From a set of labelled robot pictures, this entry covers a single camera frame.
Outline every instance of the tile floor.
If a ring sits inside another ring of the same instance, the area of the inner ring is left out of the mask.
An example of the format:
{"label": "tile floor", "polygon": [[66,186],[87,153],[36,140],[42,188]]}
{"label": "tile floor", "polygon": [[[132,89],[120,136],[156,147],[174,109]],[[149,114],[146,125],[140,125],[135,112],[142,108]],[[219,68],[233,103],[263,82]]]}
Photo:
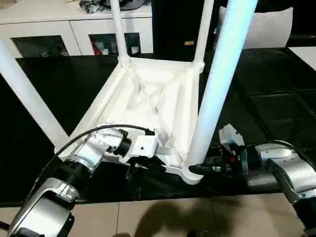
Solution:
{"label": "tile floor", "polygon": [[[0,220],[10,222],[17,211],[0,208]],[[205,230],[209,237],[303,235],[283,194],[87,204],[73,214],[70,237],[186,237],[189,230]]]}

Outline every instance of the black cable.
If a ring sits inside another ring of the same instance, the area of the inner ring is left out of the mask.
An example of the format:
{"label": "black cable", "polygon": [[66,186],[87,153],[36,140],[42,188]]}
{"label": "black cable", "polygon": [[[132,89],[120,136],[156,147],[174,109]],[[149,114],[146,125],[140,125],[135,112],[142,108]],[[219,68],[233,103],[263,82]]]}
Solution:
{"label": "black cable", "polygon": [[128,124],[109,124],[109,125],[102,125],[102,126],[99,126],[99,127],[95,127],[95,128],[92,128],[78,136],[76,136],[75,138],[73,138],[72,140],[70,140],[66,145],[64,145],[54,156],[52,159],[50,159],[50,161],[45,165],[45,167],[42,169],[42,171],[40,172],[39,176],[37,177],[37,179],[35,180],[30,192],[28,193],[25,201],[24,201],[24,204],[30,199],[38,181],[40,180],[40,178],[42,177],[42,175],[44,174],[44,172],[47,170],[47,168],[50,166],[50,164],[56,159],[58,158],[58,156],[64,152],[70,145],[72,145],[74,142],[76,142],[77,140],[79,140],[81,137],[84,137],[86,135],[89,135],[90,133],[92,132],[95,132],[95,131],[99,131],[99,130],[103,130],[103,129],[106,129],[106,128],[117,128],[117,127],[128,127],[128,128],[134,128],[134,129],[138,129],[138,130],[142,130],[142,131],[145,131],[145,134],[146,135],[154,135],[155,132],[147,129],[147,128],[144,128],[144,127],[139,127],[139,126],[134,126],[134,125],[128,125]]}
{"label": "black cable", "polygon": [[0,230],[8,231],[9,227],[10,227],[9,224],[7,224],[6,222],[0,221]]}

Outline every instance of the white cabinet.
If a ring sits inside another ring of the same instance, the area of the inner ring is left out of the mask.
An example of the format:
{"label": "white cabinet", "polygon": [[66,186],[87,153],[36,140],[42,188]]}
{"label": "white cabinet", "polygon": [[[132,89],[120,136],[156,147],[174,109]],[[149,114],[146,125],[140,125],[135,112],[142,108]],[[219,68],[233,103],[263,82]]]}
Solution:
{"label": "white cabinet", "polygon": [[[121,12],[129,53],[152,53],[152,7]],[[78,1],[21,0],[0,11],[0,39],[20,57],[94,55],[93,46],[116,53],[115,27],[110,11],[84,12]]]}
{"label": "white cabinet", "polygon": [[16,58],[58,50],[70,56],[81,55],[69,21],[1,24],[0,39]]}
{"label": "white cabinet", "polygon": [[[113,19],[71,21],[71,26],[82,55],[95,55],[93,44],[98,44],[98,48],[101,44],[109,54],[117,53]],[[151,18],[125,18],[122,26],[130,54],[153,52]]]}

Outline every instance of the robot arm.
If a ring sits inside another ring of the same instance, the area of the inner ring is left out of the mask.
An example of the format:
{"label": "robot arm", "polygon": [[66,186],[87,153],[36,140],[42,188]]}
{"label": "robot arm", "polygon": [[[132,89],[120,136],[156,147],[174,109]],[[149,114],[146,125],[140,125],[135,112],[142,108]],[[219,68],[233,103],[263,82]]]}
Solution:
{"label": "robot arm", "polygon": [[132,141],[126,131],[113,128],[89,134],[23,205],[8,236],[66,237],[74,223],[71,210],[103,155],[152,158],[158,144],[153,135],[139,135]]}

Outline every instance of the small object on counter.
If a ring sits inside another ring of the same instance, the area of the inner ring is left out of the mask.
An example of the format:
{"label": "small object on counter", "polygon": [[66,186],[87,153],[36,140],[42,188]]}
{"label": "small object on counter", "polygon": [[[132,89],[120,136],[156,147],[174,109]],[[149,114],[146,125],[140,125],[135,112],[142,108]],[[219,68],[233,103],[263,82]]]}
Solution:
{"label": "small object on counter", "polygon": [[102,51],[101,51],[102,55],[109,55],[109,50],[107,48],[104,48]]}
{"label": "small object on counter", "polygon": [[101,55],[100,50],[98,49],[98,47],[95,45],[94,42],[92,42],[92,48],[93,48],[94,55]]}
{"label": "small object on counter", "polygon": [[99,49],[100,51],[102,51],[102,50],[104,49],[104,44],[103,44],[102,41],[96,41],[96,42],[95,42],[95,45],[98,47],[98,49]]}
{"label": "small object on counter", "polygon": [[132,51],[132,54],[139,53],[139,46],[132,46],[131,51]]}
{"label": "small object on counter", "polygon": [[112,53],[119,53],[118,51],[118,43],[116,42],[116,40],[114,40],[112,43],[111,43],[111,51]]}
{"label": "small object on counter", "polygon": [[50,55],[49,55],[48,52],[40,52],[39,56],[42,57],[42,58],[45,58],[45,57],[49,57]]}
{"label": "small object on counter", "polygon": [[104,0],[80,0],[79,6],[88,14],[100,12],[106,9]]}

